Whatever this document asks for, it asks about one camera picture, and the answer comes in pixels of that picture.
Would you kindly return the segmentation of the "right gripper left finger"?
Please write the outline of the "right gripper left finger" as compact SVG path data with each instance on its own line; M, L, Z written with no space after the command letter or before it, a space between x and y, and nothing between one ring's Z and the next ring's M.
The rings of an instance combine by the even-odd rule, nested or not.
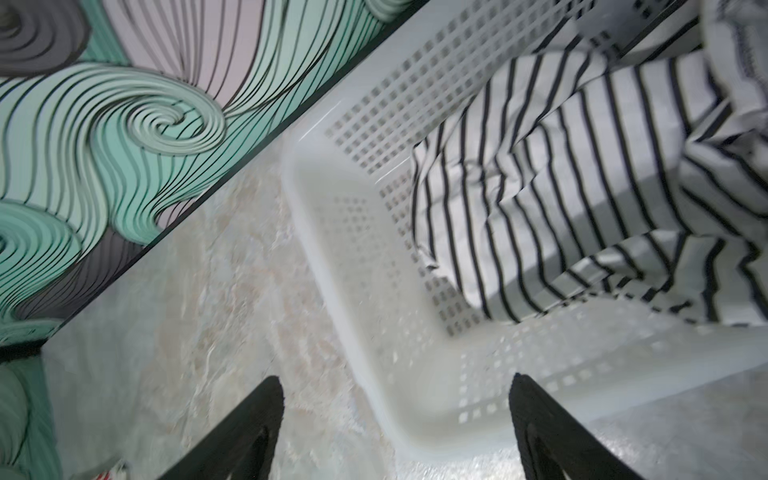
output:
M267 479L284 415L279 378L266 377L163 479Z

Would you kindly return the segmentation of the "red white striped tank top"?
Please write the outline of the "red white striped tank top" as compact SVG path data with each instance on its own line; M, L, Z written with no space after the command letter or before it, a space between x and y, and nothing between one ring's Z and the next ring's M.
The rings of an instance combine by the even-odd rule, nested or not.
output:
M129 480L130 469L128 465L120 460L109 468L96 473L91 480Z

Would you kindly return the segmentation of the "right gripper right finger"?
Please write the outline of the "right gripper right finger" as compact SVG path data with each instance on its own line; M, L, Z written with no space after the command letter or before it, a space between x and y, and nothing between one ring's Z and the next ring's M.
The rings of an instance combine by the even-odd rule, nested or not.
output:
M517 373L509 407L527 479L638 479L532 377Z

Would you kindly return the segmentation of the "black white striped tank top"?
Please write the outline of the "black white striped tank top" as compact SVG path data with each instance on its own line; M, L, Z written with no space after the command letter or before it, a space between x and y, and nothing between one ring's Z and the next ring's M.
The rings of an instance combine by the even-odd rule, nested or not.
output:
M495 321L607 294L767 322L767 5L704 1L701 44L611 66L564 20L412 153L412 240Z

